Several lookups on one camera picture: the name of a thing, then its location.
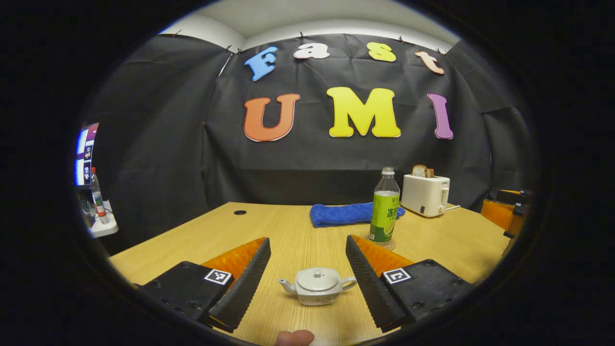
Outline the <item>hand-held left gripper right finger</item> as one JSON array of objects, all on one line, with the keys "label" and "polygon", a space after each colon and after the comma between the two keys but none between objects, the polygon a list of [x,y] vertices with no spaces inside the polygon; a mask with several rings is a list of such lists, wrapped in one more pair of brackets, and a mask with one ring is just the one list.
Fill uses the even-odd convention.
[{"label": "hand-held left gripper right finger", "polygon": [[347,237],[345,254],[382,332],[424,319],[473,287],[437,261],[413,262],[357,235]]}]

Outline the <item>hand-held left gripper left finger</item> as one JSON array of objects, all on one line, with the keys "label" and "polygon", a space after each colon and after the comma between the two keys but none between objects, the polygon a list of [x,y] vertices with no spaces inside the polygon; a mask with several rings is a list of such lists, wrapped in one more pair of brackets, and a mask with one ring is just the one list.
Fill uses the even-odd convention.
[{"label": "hand-held left gripper left finger", "polygon": [[140,285],[140,292],[200,324],[233,333],[270,256],[270,240],[254,239],[202,264],[181,261]]}]

